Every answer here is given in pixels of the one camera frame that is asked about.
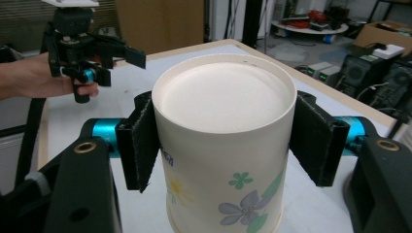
electronic equipment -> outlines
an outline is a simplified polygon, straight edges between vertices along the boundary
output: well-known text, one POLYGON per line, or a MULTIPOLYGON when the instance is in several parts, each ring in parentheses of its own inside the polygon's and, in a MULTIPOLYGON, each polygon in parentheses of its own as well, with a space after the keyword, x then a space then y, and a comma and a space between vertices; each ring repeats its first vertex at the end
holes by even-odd
POLYGON ((321 63, 313 64, 313 65, 308 66, 308 69, 307 69, 306 73, 310 77, 317 80, 320 72, 322 70, 326 69, 326 68, 331 67, 331 66, 332 66, 332 64, 330 64, 328 62, 321 62, 321 63))
POLYGON ((395 118, 409 115, 412 111, 412 55, 398 59, 383 82, 386 85, 376 91, 369 106, 395 118))
POLYGON ((387 45, 383 49, 374 50, 372 55, 375 55, 375 56, 378 56, 384 59, 390 59, 394 56, 401 55, 404 50, 405 50, 404 47, 399 47, 395 45, 387 45))
POLYGON ((378 83, 388 73, 397 56, 383 59, 370 53, 348 54, 341 68, 341 82, 336 89, 364 103, 370 100, 372 91, 367 89, 378 83))
POLYGON ((335 87, 339 81, 340 67, 330 66, 324 70, 321 70, 318 76, 318 80, 325 83, 328 86, 335 87))

table surface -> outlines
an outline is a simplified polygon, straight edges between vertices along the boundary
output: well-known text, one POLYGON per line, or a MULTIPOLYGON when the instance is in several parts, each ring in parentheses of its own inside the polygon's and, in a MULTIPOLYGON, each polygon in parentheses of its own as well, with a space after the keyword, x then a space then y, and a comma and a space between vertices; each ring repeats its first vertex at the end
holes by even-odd
MULTIPOLYGON (((112 71, 112 87, 100 87, 100 94, 87 104, 76 104, 73 96, 48 99, 40 128, 39 167, 50 161, 80 134, 89 118, 128 117, 134 109, 133 98, 151 90, 156 79, 168 68, 186 59, 205 54, 240 53, 267 59, 291 74, 298 90, 317 96, 317 104, 332 116, 368 117, 380 135, 387 135, 395 121, 281 62, 234 40, 223 40, 156 53, 148 56, 146 70, 120 62, 112 71)), ((283 217, 278 232, 353 232, 342 189, 357 159, 342 156, 334 185, 316 187, 290 152, 283 217)), ((157 157, 150 185, 140 194, 125 187, 119 159, 111 159, 120 199, 123 232, 173 232, 166 213, 166 187, 157 157)))

cardboard box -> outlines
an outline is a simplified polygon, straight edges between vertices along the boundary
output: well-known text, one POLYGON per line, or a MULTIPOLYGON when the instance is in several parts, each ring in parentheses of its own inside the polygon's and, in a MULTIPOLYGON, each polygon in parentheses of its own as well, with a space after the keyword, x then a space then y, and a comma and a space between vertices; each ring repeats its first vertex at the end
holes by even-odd
POLYGON ((367 48, 381 43, 404 47, 402 56, 412 52, 412 26, 395 22, 379 21, 366 24, 354 41, 354 45, 367 48))

paper cup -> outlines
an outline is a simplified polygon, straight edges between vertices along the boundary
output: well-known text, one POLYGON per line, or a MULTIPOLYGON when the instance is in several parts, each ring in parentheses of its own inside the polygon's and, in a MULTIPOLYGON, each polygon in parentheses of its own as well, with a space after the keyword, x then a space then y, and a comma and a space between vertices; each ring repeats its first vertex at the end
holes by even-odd
POLYGON ((182 62, 152 93, 175 232, 273 232, 296 89, 274 63, 215 54, 182 62))

blue flower print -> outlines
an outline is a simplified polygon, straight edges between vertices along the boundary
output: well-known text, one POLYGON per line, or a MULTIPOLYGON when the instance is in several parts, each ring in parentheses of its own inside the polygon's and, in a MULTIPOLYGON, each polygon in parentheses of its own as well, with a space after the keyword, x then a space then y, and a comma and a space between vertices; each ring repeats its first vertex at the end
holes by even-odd
POLYGON ((258 217, 257 210, 262 209, 267 205, 267 201, 258 201, 258 191, 254 190, 246 195, 240 202, 240 206, 231 203, 221 203, 219 205, 219 212, 226 216, 222 219, 221 225, 231 225, 240 219, 243 225, 249 225, 258 217))

